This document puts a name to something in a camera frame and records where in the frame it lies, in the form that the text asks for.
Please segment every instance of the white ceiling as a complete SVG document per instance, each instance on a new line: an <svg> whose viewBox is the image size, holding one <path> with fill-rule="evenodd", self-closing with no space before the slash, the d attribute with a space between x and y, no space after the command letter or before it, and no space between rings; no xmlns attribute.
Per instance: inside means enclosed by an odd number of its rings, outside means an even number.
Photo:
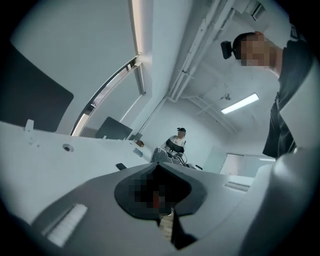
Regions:
<svg viewBox="0 0 320 256"><path fill-rule="evenodd" d="M213 104L212 107L217 112L256 93L258 101L223 115L238 132L269 125L270 109L279 90L278 78L271 72L257 67L241 66L233 56L228 60L223 58L221 42L233 42L239 34L253 31L249 25L234 17L227 30L211 44L194 74L194 79L184 91L185 95L200 96ZM220 99L225 93L230 94L231 100Z"/></svg>

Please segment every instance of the round hole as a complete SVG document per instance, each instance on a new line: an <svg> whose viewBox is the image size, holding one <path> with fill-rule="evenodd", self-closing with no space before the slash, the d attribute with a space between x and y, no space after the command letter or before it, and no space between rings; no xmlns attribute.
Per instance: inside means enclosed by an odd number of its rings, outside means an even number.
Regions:
<svg viewBox="0 0 320 256"><path fill-rule="evenodd" d="M74 147L71 146L70 144L63 144L62 147L67 152L73 152L74 151Z"/></svg>

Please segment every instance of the black jacket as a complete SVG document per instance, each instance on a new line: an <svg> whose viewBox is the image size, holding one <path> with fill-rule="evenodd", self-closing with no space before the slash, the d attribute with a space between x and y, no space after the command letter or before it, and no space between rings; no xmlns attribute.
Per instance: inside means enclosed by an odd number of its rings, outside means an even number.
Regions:
<svg viewBox="0 0 320 256"><path fill-rule="evenodd" d="M313 54L304 41L288 41L283 49L280 89L271 108L269 134L263 154L272 158L291 152L294 138L279 111L288 103L306 78L313 61Z"/></svg>

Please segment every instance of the white tabletop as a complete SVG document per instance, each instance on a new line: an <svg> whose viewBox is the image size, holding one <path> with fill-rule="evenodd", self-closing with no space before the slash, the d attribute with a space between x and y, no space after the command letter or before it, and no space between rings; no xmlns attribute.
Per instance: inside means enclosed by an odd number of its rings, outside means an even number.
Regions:
<svg viewBox="0 0 320 256"><path fill-rule="evenodd" d="M0 187L7 209L31 223L47 206L84 182L147 164L148 149L133 141L101 140L33 131L32 145L24 129L0 122ZM63 149L70 144L73 152ZM133 150L146 153L139 157Z"/></svg>

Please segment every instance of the black panel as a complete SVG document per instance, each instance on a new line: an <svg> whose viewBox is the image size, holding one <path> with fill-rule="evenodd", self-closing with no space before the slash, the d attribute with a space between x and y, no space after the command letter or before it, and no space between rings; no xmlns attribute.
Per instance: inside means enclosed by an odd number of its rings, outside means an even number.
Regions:
<svg viewBox="0 0 320 256"><path fill-rule="evenodd" d="M106 136L107 139L111 140L123 140L126 139L131 132L131 128L108 116L95 134L95 137L101 139Z"/></svg>
<svg viewBox="0 0 320 256"><path fill-rule="evenodd" d="M206 196L207 191L198 180L162 164L150 165L124 178L114 189L118 205L144 220L157 220L159 214L170 214L171 208L178 217L194 214Z"/></svg>
<svg viewBox="0 0 320 256"><path fill-rule="evenodd" d="M43 73L12 44L0 74L0 121L55 132L74 95Z"/></svg>

